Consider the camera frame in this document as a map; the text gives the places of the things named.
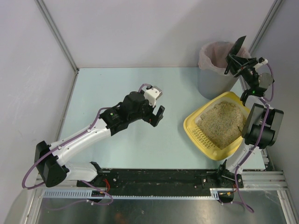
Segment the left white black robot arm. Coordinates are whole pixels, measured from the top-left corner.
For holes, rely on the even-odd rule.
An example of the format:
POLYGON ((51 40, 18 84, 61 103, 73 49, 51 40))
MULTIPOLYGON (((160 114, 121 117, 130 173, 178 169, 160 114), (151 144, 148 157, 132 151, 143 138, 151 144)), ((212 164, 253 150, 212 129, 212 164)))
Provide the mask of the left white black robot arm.
POLYGON ((160 106, 157 113, 153 113, 161 95, 162 91, 157 87, 133 91, 117 105, 101 109, 95 120, 83 130, 49 145, 45 141, 38 143, 35 163, 45 186, 54 187, 66 180, 95 181, 100 175, 96 162, 70 163, 70 159, 92 144, 127 129, 135 121, 143 120, 156 127, 165 110, 160 106))

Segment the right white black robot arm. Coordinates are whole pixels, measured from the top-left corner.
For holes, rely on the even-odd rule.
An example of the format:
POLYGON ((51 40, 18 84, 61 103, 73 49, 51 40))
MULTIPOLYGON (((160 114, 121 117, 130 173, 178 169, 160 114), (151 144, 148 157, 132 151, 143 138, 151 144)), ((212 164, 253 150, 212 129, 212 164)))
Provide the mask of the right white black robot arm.
POLYGON ((283 119, 283 111, 272 109, 269 100, 264 94, 269 87, 274 87, 273 74, 258 74, 257 69, 267 65, 264 58, 242 58, 235 53, 229 53, 226 57, 228 62, 226 72, 234 76, 242 76, 249 86, 241 95, 240 100, 246 103, 249 97, 258 99, 261 103, 254 102, 245 126, 242 130, 242 143, 236 152, 224 161, 219 168, 203 174, 201 186, 203 188, 237 188, 242 182, 242 169, 245 161, 255 152, 272 146, 277 137, 283 119))

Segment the black litter scoop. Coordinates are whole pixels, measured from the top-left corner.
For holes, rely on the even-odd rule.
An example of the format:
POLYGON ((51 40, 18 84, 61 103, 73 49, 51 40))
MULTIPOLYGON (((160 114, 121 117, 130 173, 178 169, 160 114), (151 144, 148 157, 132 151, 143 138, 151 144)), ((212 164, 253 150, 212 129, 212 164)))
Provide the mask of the black litter scoop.
POLYGON ((240 51, 245 39, 246 39, 246 36, 242 36, 242 37, 238 38, 237 41, 234 43, 233 47, 231 48, 230 54, 237 55, 238 52, 240 51))

